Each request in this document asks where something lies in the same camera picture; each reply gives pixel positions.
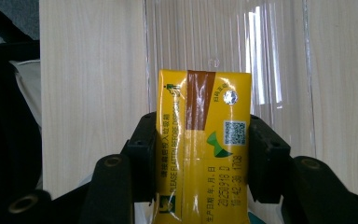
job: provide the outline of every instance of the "clear plastic sheet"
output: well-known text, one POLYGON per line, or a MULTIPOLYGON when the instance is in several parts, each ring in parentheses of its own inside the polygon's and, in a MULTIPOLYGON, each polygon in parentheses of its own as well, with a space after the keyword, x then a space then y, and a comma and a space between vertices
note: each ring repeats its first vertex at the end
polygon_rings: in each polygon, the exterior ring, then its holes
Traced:
POLYGON ((289 143, 292 156, 315 156, 306 4, 145 0, 150 110, 159 69, 251 73, 251 113, 289 143))

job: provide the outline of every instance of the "wood grain surface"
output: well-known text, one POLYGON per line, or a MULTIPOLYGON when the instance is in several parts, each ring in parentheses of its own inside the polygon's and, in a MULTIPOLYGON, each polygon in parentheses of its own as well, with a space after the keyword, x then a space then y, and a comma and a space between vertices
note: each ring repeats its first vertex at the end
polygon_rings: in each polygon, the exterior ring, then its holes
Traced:
POLYGON ((308 1, 316 157, 358 194, 358 1, 308 1))
POLYGON ((44 189, 78 187, 147 113, 142 1, 40 1, 44 189))

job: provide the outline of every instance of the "yellow juice box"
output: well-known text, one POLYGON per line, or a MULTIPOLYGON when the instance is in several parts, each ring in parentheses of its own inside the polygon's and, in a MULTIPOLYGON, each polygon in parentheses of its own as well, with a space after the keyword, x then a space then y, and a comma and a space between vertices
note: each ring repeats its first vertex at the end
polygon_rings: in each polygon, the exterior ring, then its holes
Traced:
POLYGON ((153 223, 249 223, 246 73, 161 70, 153 223))

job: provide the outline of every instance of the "green leaf graphic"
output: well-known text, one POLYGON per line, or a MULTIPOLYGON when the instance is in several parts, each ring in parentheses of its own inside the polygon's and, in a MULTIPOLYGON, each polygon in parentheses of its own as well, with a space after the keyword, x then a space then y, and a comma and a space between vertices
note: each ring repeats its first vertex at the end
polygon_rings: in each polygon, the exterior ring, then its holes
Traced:
POLYGON ((209 145, 214 146, 214 156, 216 158, 225 158, 228 156, 231 156, 232 153, 231 152, 227 152, 225 151, 217 142, 217 138, 216 138, 216 132, 211 133, 211 135, 209 135, 208 139, 206 140, 206 142, 209 145))

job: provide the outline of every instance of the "qr code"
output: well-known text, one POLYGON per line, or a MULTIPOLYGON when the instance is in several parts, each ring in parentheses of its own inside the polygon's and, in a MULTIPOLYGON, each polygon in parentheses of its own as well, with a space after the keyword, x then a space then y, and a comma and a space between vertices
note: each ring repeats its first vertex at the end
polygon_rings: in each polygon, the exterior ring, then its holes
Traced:
POLYGON ((225 120, 225 145, 244 146, 246 123, 243 121, 225 120))

